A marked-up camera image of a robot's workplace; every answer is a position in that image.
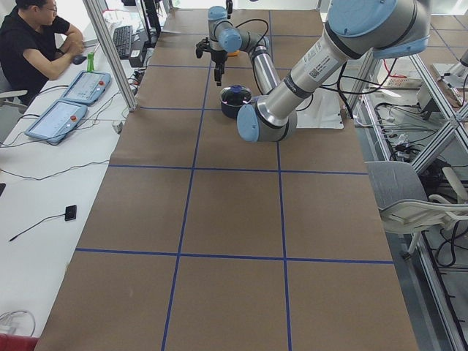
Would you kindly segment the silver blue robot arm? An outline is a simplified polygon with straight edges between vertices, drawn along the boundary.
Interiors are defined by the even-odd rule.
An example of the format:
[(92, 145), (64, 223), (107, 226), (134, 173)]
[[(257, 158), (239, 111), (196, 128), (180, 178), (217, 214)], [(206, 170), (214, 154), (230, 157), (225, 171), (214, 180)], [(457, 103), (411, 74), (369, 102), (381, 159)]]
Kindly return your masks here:
[(295, 131), (297, 107), (347, 61), (368, 51), (376, 59), (424, 51), (431, 11), (431, 1), (332, 1), (322, 36), (280, 80), (265, 36), (235, 27), (227, 10), (215, 6), (208, 10), (208, 37), (197, 44), (196, 55), (211, 54), (219, 83), (228, 53), (249, 54), (263, 95), (240, 108), (238, 134), (247, 142), (277, 142)]

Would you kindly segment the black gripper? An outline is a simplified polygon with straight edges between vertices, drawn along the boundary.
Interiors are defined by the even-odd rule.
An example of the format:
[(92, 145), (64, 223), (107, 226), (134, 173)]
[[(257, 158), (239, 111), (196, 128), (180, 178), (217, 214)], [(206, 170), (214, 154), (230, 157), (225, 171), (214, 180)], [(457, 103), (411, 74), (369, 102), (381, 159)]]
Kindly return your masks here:
[(224, 50), (214, 50), (211, 53), (211, 60), (215, 63), (214, 80), (218, 86), (222, 84), (224, 75), (224, 65), (227, 61), (227, 52)]

